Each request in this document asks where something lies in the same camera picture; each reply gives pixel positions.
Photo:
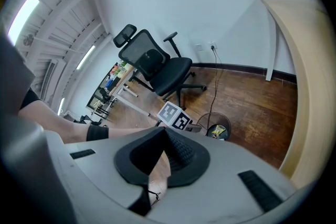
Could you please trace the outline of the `person's left forearm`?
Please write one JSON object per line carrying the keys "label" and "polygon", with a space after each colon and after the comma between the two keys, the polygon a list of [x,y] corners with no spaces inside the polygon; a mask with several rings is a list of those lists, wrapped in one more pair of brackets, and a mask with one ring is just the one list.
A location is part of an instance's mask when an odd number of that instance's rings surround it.
{"label": "person's left forearm", "polygon": [[144,128],[116,129],[70,122],[57,115],[42,101],[29,104],[19,111],[18,116],[39,124],[44,130],[56,132],[65,144],[122,137],[144,130]]}

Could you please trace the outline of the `small white-legged desk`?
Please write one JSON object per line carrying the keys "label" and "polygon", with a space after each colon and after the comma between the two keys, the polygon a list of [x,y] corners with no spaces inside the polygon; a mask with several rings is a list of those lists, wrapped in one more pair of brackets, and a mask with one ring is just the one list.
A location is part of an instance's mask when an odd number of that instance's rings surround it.
{"label": "small white-legged desk", "polygon": [[143,109],[139,108],[138,106],[136,106],[134,103],[130,102],[129,100],[125,99],[121,93],[123,91],[128,92],[129,94],[131,94],[134,97],[138,97],[138,95],[136,93],[134,93],[132,90],[130,90],[127,86],[126,86],[126,82],[129,81],[129,79],[132,77],[135,69],[133,66],[131,66],[130,64],[126,64],[124,66],[125,71],[120,71],[117,75],[117,77],[120,79],[118,81],[118,83],[115,85],[115,87],[110,91],[109,96],[113,97],[114,99],[124,103],[125,105],[127,105],[128,107],[134,109],[135,111],[145,115],[145,116],[149,116],[150,113],[147,111],[144,111]]}

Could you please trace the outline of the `black office chair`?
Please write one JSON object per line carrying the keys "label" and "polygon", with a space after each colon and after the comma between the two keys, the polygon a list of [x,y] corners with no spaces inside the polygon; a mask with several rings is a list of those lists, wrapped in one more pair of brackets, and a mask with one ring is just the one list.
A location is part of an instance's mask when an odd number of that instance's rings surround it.
{"label": "black office chair", "polygon": [[177,57],[171,57],[153,39],[148,30],[137,32],[132,24],[127,24],[114,38],[113,43],[120,48],[119,58],[136,68],[144,80],[133,74],[130,80],[136,81],[141,86],[162,97],[164,102],[176,93],[177,104],[181,106],[182,89],[207,90],[207,86],[201,84],[186,84],[185,81],[195,73],[190,71],[192,60],[182,57],[173,38],[177,32],[168,35],[163,41],[169,42]]}

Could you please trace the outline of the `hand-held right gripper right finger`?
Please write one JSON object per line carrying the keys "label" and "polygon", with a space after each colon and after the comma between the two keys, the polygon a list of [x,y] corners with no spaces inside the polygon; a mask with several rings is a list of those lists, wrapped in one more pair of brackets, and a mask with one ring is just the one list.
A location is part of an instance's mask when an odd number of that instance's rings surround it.
{"label": "hand-held right gripper right finger", "polygon": [[278,169],[245,148],[187,131],[179,134],[203,145],[210,154],[206,172],[193,184],[169,188],[150,210],[156,222],[274,222],[267,218],[239,174],[254,171],[280,198],[287,200],[297,188]]}

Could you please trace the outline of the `beige wooden table edge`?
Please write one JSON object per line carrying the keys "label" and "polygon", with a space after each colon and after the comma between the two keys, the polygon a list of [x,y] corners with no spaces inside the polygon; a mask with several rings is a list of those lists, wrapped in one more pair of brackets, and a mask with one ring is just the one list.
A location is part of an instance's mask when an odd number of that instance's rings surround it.
{"label": "beige wooden table edge", "polygon": [[261,1],[296,72],[296,124],[280,171],[302,188],[319,179],[336,145],[336,32],[318,0]]}

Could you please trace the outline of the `person's black top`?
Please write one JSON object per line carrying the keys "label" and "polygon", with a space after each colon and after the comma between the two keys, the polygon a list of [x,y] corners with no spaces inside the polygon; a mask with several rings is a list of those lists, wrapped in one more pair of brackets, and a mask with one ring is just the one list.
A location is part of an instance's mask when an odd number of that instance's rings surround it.
{"label": "person's black top", "polygon": [[20,110],[25,108],[26,106],[28,106],[29,104],[35,102],[35,101],[40,101],[40,98],[38,97],[38,95],[32,90],[32,88],[29,88],[29,90],[27,91],[22,104],[20,106]]}

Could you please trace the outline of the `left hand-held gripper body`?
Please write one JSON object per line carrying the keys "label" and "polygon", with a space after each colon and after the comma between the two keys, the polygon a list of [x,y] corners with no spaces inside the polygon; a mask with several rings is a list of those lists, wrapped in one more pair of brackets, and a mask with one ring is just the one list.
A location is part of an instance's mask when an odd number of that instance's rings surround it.
{"label": "left hand-held gripper body", "polygon": [[193,120],[182,108],[167,101],[157,114],[161,122],[166,126],[182,131],[198,133],[202,127],[193,123]]}

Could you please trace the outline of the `yellow snack packet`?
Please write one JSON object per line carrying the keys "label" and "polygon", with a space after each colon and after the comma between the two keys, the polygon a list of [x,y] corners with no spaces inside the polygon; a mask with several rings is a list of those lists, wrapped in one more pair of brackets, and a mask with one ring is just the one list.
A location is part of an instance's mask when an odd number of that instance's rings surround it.
{"label": "yellow snack packet", "polygon": [[213,137],[218,138],[225,131],[225,127],[223,127],[222,125],[216,125],[211,133]]}

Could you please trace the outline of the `pile of colourful desk clutter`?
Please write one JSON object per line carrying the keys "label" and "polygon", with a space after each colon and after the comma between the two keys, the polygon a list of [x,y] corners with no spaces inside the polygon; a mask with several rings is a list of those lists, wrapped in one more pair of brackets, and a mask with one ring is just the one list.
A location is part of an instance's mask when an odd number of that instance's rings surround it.
{"label": "pile of colourful desk clutter", "polygon": [[123,60],[117,62],[108,74],[108,81],[105,87],[110,91],[130,68],[131,65]]}

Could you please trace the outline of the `black round trash bin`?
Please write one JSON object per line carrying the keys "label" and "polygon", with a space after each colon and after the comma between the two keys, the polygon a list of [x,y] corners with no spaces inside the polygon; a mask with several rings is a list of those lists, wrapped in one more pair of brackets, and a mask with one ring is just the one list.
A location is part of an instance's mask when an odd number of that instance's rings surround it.
{"label": "black round trash bin", "polygon": [[[201,133],[205,136],[221,141],[227,141],[230,138],[231,124],[228,117],[222,113],[206,113],[198,119],[197,125],[201,126]],[[222,125],[226,129],[226,131],[222,133],[218,138],[213,137],[211,133],[216,125]]]}

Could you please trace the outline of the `white table frame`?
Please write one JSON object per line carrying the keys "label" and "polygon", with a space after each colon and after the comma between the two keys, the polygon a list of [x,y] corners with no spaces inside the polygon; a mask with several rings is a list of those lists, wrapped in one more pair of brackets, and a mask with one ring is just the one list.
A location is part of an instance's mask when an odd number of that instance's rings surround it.
{"label": "white table frame", "polygon": [[277,52],[277,24],[270,11],[267,11],[269,22],[269,56],[266,72],[266,81],[271,81]]}

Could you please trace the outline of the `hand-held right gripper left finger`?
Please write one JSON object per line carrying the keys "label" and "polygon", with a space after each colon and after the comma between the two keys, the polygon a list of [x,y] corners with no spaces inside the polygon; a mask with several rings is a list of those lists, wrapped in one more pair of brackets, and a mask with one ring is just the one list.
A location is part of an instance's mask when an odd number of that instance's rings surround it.
{"label": "hand-held right gripper left finger", "polygon": [[163,127],[113,139],[64,145],[64,187],[77,217],[148,217],[149,173],[162,151]]}

